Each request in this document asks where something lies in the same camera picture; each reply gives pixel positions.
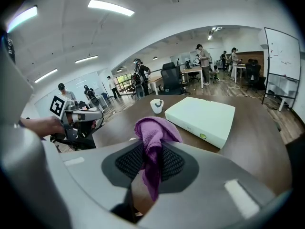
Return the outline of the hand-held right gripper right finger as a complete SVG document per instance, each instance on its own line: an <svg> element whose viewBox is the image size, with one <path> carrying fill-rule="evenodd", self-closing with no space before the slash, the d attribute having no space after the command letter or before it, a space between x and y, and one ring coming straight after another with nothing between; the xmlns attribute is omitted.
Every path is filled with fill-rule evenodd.
<svg viewBox="0 0 305 229"><path fill-rule="evenodd" d="M275 194L230 159L177 142L163 144L185 157L141 219L146 229L260 229L283 206Z"/></svg>

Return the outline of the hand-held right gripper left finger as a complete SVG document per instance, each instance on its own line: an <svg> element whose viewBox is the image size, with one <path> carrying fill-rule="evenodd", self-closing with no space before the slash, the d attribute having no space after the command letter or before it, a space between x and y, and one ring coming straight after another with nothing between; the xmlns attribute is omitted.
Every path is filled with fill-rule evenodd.
<svg viewBox="0 0 305 229"><path fill-rule="evenodd" d="M34 228L137 229L130 189L118 189L122 201L103 207L64 163L54 145L25 128L0 128L0 169Z"/></svg>

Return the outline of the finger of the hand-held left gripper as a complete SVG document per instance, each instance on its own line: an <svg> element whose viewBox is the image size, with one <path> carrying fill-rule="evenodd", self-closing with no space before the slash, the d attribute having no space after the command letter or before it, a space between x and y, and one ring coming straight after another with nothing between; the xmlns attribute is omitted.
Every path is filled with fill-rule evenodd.
<svg viewBox="0 0 305 229"><path fill-rule="evenodd" d="M75 110L71 114L73 122L89 122L103 119L103 113L92 110Z"/></svg>

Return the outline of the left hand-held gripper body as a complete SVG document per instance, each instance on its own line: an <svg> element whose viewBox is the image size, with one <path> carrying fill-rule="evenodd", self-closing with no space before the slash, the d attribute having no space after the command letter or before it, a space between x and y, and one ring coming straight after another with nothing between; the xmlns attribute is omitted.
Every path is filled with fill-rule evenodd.
<svg viewBox="0 0 305 229"><path fill-rule="evenodd" d="M50 112L60 120L68 140L80 138L76 123L82 121L82 114L75 101L55 95L51 102Z"/></svg>

